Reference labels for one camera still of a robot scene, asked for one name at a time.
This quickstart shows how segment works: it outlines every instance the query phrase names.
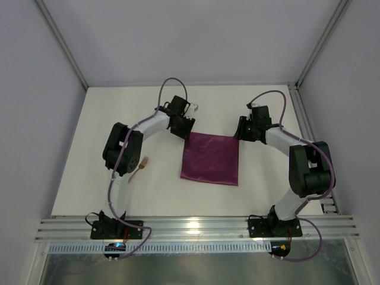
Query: white wall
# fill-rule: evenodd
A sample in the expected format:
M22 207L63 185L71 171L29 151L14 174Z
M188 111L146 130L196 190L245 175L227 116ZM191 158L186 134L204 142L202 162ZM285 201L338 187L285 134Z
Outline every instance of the white wall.
M45 0L90 86L296 81L338 0Z
M0 283L13 285L53 206L85 92L31 0L1 1L0 27Z
M302 87L329 143L343 213L352 213L380 268L380 2L352 1Z

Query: folded cloth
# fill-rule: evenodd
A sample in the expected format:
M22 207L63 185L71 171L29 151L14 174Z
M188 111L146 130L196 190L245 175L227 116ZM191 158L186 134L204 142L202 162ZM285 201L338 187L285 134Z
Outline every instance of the folded cloth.
M238 176L237 139L198 132L190 134L183 148L181 178L237 186Z

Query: white table surface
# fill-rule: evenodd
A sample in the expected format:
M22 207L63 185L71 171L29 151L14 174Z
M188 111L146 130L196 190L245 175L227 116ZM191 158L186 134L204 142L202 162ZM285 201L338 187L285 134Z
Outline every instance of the white table surface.
M194 132L233 136L246 104L261 92L279 89L287 96L284 126L300 135L286 85L189 86L189 101L199 105ZM94 87L87 92L52 215L79 216L106 205L108 170L102 152L112 126L132 125L151 114L159 87ZM161 105L182 87L165 87ZM283 107L278 93L258 99L268 105L273 123ZM183 140L162 131L142 145L149 162L128 185L125 209L130 216L247 216L266 215L289 189L289 159L260 142L240 142L239 186L213 185L179 178ZM318 201L303 215L322 214Z

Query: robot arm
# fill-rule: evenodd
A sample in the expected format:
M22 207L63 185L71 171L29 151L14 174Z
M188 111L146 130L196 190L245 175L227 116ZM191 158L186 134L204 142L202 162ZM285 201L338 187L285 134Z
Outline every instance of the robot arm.
M166 102L159 107L159 111L152 118L138 125L130 134L128 145L123 152L122 159L116 169L115 180L113 182L112 201L116 213L121 216L125 212L126 191L121 191L121 183L128 181L132 172L140 162L141 147L143 141L154 135L156 132L170 129L170 132L178 137L187 139L194 125L195 119L185 117L190 108L190 103L185 99L174 96L172 101ZM122 123L114 124L106 146L103 151L103 159L106 167L110 170L109 179L115 168L116 161L121 152L122 145L129 128ZM104 210L107 216L112 216L108 207Z
M241 116L235 138L245 141L261 141L289 157L290 189L271 207L267 223L272 236L286 236L289 228L298 222L295 212L310 197L324 194L331 182L326 161L311 146L283 133L278 124L272 124L268 106L247 105L250 113ZM330 159L325 142L312 142Z

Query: small brown object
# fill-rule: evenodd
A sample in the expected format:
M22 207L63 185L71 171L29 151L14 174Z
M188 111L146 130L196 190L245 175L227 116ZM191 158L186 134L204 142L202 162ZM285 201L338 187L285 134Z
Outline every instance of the small brown object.
M140 169L143 169L146 167L146 165L148 164L148 160L149 160L149 157L145 156L141 163L138 165L138 169L132 174L132 176L128 179L128 183L130 183L130 181L132 180L132 178L136 175L136 173L140 170Z

